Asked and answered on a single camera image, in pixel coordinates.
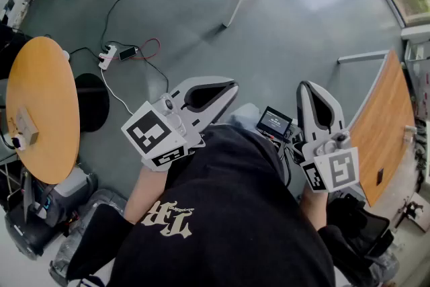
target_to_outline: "gray floor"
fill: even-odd
[[[22,29],[50,34],[65,50],[88,46],[98,54],[103,21],[115,0],[36,0]],[[157,37],[161,52],[152,59],[169,77],[171,89],[199,75],[224,75],[240,85],[231,110],[253,102],[296,117],[301,80],[326,87],[350,121],[372,84],[379,61],[339,66],[339,56],[394,47],[402,52],[400,28],[385,0],[244,0],[228,29],[220,24],[228,0],[123,0],[114,9],[106,39],[141,44]],[[146,54],[155,46],[148,46]],[[73,56],[75,76],[99,75],[87,52]],[[131,110],[153,101],[165,81],[141,60],[115,60],[107,82]],[[103,128],[82,134],[80,155],[102,186],[131,192],[141,162],[120,131],[128,118],[111,97]],[[293,167],[290,190],[304,178]]]

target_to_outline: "wooden tabletop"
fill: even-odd
[[[351,127],[353,147],[358,147],[360,184],[373,206],[396,172],[407,144],[404,127],[414,126],[406,80],[395,51],[391,50],[365,106]],[[379,170],[382,182],[376,185]]]
[[[17,110],[25,107],[39,135],[17,153],[39,180],[56,184],[72,171],[79,149],[79,106],[70,64],[47,37],[33,38],[20,50],[7,82],[9,133],[16,134]]]

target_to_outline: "power strip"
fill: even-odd
[[[112,59],[115,57],[115,53],[117,51],[115,46],[109,45],[108,47],[109,47],[108,48],[109,51],[107,52],[107,54],[104,54],[104,53],[99,54],[99,57],[103,59],[103,62],[99,63],[99,67],[103,71],[106,71],[108,69],[107,67],[109,66]]]

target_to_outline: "black sleeve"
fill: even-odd
[[[99,205],[69,264],[67,280],[86,278],[109,263],[132,228],[115,208]]]
[[[327,225],[318,231],[321,239],[329,250],[333,263],[354,286],[369,287],[374,279],[369,267],[348,246],[341,230],[334,225]]]

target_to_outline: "round wooden table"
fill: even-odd
[[[33,38],[17,55],[7,82],[9,133],[25,107],[38,129],[34,144],[17,153],[40,181],[57,184],[72,171],[79,150],[79,106],[75,80],[61,47],[47,37]]]

